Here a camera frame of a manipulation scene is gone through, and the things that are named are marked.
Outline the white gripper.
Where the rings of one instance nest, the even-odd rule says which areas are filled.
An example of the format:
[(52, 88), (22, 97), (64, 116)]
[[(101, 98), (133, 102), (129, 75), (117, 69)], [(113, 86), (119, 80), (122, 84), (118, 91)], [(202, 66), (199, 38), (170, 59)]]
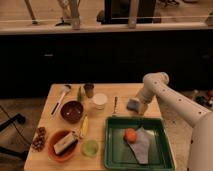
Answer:
[(147, 88), (146, 86), (143, 86), (138, 93), (136, 94), (136, 97), (141, 102), (138, 107), (138, 113), (140, 115), (144, 115), (145, 112), (148, 109), (148, 104), (152, 102), (153, 97), (155, 96), (155, 93)]

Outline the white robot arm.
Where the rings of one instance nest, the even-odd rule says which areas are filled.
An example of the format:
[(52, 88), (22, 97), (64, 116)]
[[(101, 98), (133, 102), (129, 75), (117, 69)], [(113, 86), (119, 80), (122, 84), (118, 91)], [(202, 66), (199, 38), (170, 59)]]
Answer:
[(149, 104), (158, 96), (193, 128), (187, 171), (213, 171), (213, 111), (173, 90), (168, 83), (165, 72), (146, 74), (136, 97), (142, 104)]

